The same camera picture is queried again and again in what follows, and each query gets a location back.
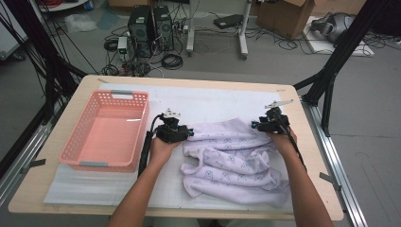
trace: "gray floor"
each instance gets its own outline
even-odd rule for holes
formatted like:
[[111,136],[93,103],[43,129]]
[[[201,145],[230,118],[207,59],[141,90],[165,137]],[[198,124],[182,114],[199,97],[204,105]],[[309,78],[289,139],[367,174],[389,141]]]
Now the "gray floor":
[[[96,22],[104,20],[104,9],[88,12]],[[127,23],[126,18],[111,20],[109,29],[71,34],[74,43],[98,71],[105,64],[103,38]],[[93,72],[64,36],[72,63]],[[237,37],[216,33],[197,33],[191,58],[183,52],[183,67],[162,69],[169,79],[207,79],[255,83],[295,84],[317,73],[327,55],[306,55],[300,48],[284,50],[269,35],[248,39],[250,55],[243,61]],[[336,80],[330,117],[330,132],[349,181],[369,226],[399,226],[401,223],[401,51],[374,48],[373,58],[352,57]],[[0,64],[0,158],[44,103],[36,75],[29,61]],[[162,74],[151,71],[150,77]],[[0,209],[2,226],[104,226],[104,216],[17,215]],[[278,221],[276,226],[294,226]],[[348,219],[336,226],[351,226]]]

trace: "pink plastic basket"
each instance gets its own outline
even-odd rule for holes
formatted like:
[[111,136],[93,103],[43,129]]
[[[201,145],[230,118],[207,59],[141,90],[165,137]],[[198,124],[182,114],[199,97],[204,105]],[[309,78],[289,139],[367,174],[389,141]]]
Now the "pink plastic basket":
[[146,92],[93,92],[60,162],[78,170],[135,171],[144,143],[148,109]]

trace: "forearm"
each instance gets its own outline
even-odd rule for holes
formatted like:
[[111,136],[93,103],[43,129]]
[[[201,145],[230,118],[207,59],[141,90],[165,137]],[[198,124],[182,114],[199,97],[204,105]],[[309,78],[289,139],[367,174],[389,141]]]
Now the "forearm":
[[162,166],[149,165],[120,202],[108,226],[142,226],[151,192]]
[[291,188],[292,206],[298,227],[333,226],[313,182],[301,164],[295,149],[283,152]]

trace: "person's left hand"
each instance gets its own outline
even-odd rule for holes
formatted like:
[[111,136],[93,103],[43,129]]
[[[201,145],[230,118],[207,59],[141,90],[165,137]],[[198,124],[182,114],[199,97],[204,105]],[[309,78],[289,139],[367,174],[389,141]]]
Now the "person's left hand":
[[149,164],[164,166],[170,159],[171,153],[181,142],[168,144],[159,138],[154,138],[150,146]]

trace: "white towel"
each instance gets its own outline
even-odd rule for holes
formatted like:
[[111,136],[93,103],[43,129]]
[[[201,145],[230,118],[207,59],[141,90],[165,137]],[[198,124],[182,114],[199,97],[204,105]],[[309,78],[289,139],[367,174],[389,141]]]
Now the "white towel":
[[241,204],[285,204],[288,181],[270,166],[269,152],[276,148],[265,133],[237,118],[189,127],[195,136],[183,143],[183,154],[199,164],[183,164],[181,171],[191,197],[205,193]]

